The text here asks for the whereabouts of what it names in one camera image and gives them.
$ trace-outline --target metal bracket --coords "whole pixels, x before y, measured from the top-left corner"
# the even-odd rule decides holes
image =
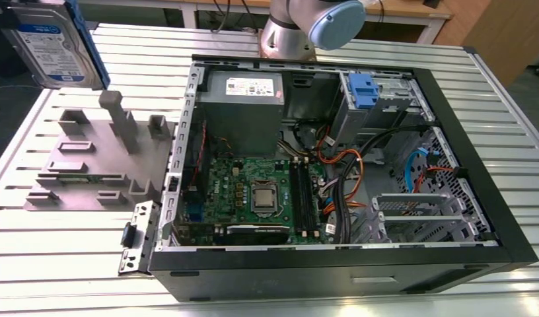
[[[151,200],[138,203],[132,220],[123,232],[122,244],[126,247],[119,265],[119,276],[128,274],[151,275],[150,257],[155,244],[159,205]]]

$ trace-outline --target hard drive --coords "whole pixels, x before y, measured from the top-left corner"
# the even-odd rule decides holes
[[[0,1],[0,8],[0,27],[40,86],[108,87],[76,0]]]

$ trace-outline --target green motherboard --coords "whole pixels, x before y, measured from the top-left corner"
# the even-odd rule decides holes
[[[208,175],[208,192],[204,205],[188,205],[187,211],[195,222],[191,236],[195,245],[212,245],[208,225],[281,225],[291,228],[287,244],[326,243],[323,232],[299,234],[294,230],[293,191],[290,188],[290,161],[266,158],[212,159]],[[321,164],[310,165],[311,182],[323,177]],[[256,184],[271,186],[275,210],[254,212]],[[314,196],[318,217],[317,195]]]

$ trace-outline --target blue drive bay latch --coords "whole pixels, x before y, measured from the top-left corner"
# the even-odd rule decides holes
[[[371,109],[379,100],[379,86],[369,74],[349,74],[349,88],[358,109]]]

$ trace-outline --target blue hard drive label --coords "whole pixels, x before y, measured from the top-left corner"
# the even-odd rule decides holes
[[[17,34],[50,78],[71,82],[84,80],[84,72],[71,51],[72,44],[58,26],[21,24]]]
[[[44,24],[21,24],[17,30],[30,33],[48,33],[48,34],[62,33],[62,30],[58,26]]]

